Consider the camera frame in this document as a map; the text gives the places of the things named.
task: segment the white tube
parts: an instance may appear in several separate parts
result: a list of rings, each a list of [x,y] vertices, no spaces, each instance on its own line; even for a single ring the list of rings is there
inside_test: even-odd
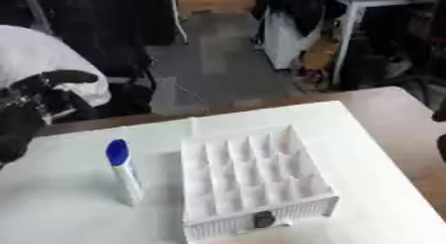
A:
[[[107,148],[107,156],[116,179],[125,191],[128,203],[132,206],[137,205],[143,196],[142,184],[125,141],[123,139],[112,141]]]

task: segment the white table in background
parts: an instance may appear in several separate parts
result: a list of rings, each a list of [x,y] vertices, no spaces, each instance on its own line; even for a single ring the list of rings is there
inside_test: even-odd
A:
[[[384,7],[384,6],[397,6],[408,5],[412,3],[411,0],[335,0],[336,2],[345,5],[345,19],[342,24],[342,37],[339,53],[334,65],[334,84],[339,82],[339,73],[342,68],[343,61],[348,50],[348,44],[350,42],[351,34],[353,32],[354,23],[360,22],[362,15],[359,12],[364,9],[372,7]]]

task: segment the white box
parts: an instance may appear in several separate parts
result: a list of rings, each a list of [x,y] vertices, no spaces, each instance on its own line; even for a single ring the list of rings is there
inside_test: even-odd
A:
[[[263,211],[271,226],[330,216],[338,201],[290,125],[186,139],[181,153],[188,241],[252,230]]]

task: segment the robotic hand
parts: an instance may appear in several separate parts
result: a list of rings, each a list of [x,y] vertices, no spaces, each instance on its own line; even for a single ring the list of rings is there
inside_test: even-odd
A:
[[[92,119],[96,111],[73,92],[55,90],[63,84],[94,83],[96,75],[72,70],[42,73],[0,90],[0,169],[21,157],[48,116],[54,98]]]

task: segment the chair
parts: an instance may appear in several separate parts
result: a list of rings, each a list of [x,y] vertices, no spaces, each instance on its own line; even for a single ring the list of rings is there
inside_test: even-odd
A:
[[[109,78],[111,102],[98,109],[100,118],[151,112],[156,81],[144,49],[138,3],[41,0],[54,35]]]

